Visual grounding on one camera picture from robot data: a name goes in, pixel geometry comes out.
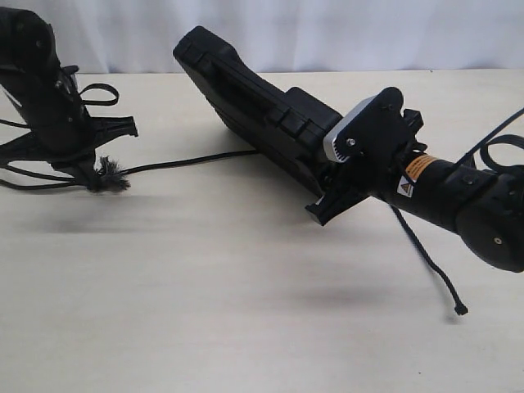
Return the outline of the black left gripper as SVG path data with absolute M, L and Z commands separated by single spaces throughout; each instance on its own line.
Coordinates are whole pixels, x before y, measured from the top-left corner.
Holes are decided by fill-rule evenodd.
M 119 137 L 137 137 L 132 116 L 93 117 L 93 131 L 85 117 L 37 111 L 30 116 L 32 133 L 38 144 L 38 155 L 31 161 L 42 161 L 59 172 L 74 172 L 75 179 L 90 192 L 100 192 L 102 181 L 95 170 L 96 142 L 111 142 Z

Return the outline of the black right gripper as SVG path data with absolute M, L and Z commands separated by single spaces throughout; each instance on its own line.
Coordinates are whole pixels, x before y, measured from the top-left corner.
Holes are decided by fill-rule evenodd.
M 353 157 L 343 164 L 331 162 L 325 156 L 322 138 L 312 164 L 318 200 L 305 207 L 316 223 L 325 225 L 368 197 L 385 197 L 391 178 L 401 176 L 401 160 L 413 150 L 416 134 L 423 126 L 419 111 L 405 109 L 400 113 L 411 139 L 393 155 L 386 167 L 379 167 L 363 156 Z

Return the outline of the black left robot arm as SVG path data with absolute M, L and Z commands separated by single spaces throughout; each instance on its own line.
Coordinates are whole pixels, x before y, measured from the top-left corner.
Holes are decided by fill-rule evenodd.
M 93 117 L 89 106 L 113 106 L 119 92 L 104 83 L 89 84 L 112 94 L 110 100 L 85 100 L 76 65 L 63 66 L 52 26 L 33 11 L 1 9 L 1 90 L 23 119 L 26 133 L 1 145 L 1 167 L 43 180 L 40 189 L 85 187 L 90 192 L 122 192 L 129 187 L 118 163 L 96 150 L 121 136 L 138 136 L 133 117 Z

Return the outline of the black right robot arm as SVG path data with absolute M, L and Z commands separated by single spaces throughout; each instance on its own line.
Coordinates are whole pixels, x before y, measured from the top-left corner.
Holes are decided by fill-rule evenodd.
M 490 146 L 523 146 L 502 130 L 516 112 L 456 162 L 428 155 L 416 139 L 419 112 L 368 108 L 328 139 L 335 174 L 321 199 L 307 207 L 319 224 L 375 197 L 458 235 L 481 260 L 523 270 L 523 167 L 500 165 Z

